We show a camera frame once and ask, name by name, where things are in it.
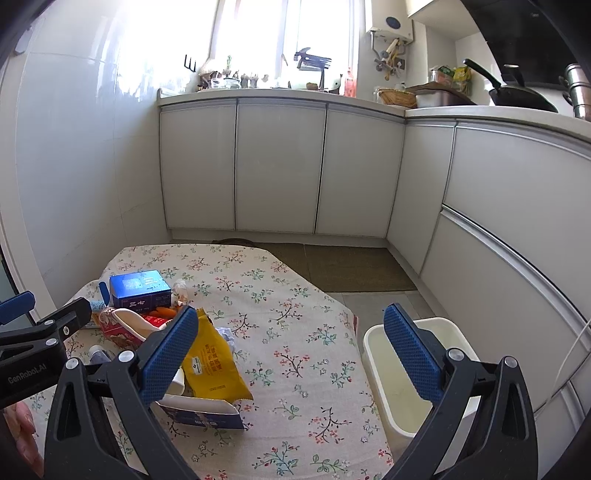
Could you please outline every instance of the countertop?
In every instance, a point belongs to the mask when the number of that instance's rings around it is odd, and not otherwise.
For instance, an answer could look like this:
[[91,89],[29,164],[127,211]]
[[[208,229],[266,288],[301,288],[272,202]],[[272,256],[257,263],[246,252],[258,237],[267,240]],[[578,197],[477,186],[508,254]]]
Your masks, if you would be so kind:
[[200,100],[226,98],[277,98],[327,102],[388,113],[408,120],[421,118],[485,119],[513,124],[531,125],[533,127],[566,134],[591,143],[591,122],[561,115],[559,113],[512,106],[467,105],[405,109],[404,107],[383,105],[381,103],[369,102],[367,100],[350,98],[342,95],[334,95],[332,93],[289,89],[210,89],[205,92],[185,93],[169,97],[161,97],[159,93],[158,105],[166,106],[179,103],[198,102]]
[[531,125],[591,143],[591,122],[573,116],[531,108],[494,105],[439,106],[407,110],[405,117],[408,120],[419,118],[485,119]]
[[158,98],[158,106],[175,105],[178,103],[195,102],[198,100],[218,100],[226,98],[278,98],[291,100],[310,100],[312,102],[328,102],[340,105],[349,105],[367,110],[373,110],[404,118],[404,107],[383,105],[376,102],[368,102],[359,98],[345,97],[333,93],[314,92],[312,90],[290,89],[208,89],[204,92],[184,93],[169,97]]

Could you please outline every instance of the floor mat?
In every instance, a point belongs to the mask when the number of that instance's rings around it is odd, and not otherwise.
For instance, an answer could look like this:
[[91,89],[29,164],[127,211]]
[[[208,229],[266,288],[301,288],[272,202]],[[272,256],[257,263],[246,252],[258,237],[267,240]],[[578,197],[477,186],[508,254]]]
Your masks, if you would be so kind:
[[323,291],[416,290],[385,248],[257,244]]
[[303,244],[259,244],[258,248],[263,248],[268,252],[275,255],[285,265],[294,270],[297,274],[300,274],[307,281],[312,282],[310,279],[310,270],[308,268],[308,262],[306,260],[306,252],[304,251]]

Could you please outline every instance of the white plastic basin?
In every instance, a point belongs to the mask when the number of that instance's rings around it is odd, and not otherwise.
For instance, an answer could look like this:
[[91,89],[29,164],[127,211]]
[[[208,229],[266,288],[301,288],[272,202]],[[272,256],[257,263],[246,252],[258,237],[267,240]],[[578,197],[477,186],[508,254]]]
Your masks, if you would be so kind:
[[[432,331],[446,349],[460,348],[471,360],[479,360],[453,322],[435,317],[415,320],[415,323],[419,328]],[[397,459],[427,418],[432,405],[431,402],[419,397],[388,340],[383,325],[371,327],[365,333],[363,348],[363,366],[369,378],[392,456]],[[468,401],[462,422],[438,471],[455,463],[472,425],[479,398],[474,397]]]

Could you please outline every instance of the carrot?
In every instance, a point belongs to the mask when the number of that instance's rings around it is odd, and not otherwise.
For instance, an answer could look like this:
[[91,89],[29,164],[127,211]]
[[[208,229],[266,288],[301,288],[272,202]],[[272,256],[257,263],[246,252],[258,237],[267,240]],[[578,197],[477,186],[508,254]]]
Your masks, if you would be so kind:
[[165,319],[173,319],[177,314],[175,310],[169,307],[156,307],[156,312],[158,313],[156,316]]

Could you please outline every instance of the screw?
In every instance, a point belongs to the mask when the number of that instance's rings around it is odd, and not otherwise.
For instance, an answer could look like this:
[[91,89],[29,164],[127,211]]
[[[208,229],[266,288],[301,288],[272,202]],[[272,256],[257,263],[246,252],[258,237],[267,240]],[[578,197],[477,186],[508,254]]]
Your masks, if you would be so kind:
[[77,358],[70,358],[67,362],[66,362],[66,368],[68,370],[73,370],[78,366],[78,359]]
[[456,362],[464,360],[464,352],[462,352],[459,348],[452,348],[447,354],[449,355],[449,358],[455,360]]
[[134,353],[131,350],[126,350],[125,352],[121,352],[119,354],[119,361],[121,362],[131,362],[134,358]]
[[517,366],[517,360],[515,360],[512,356],[506,356],[505,365],[511,368],[515,368]]

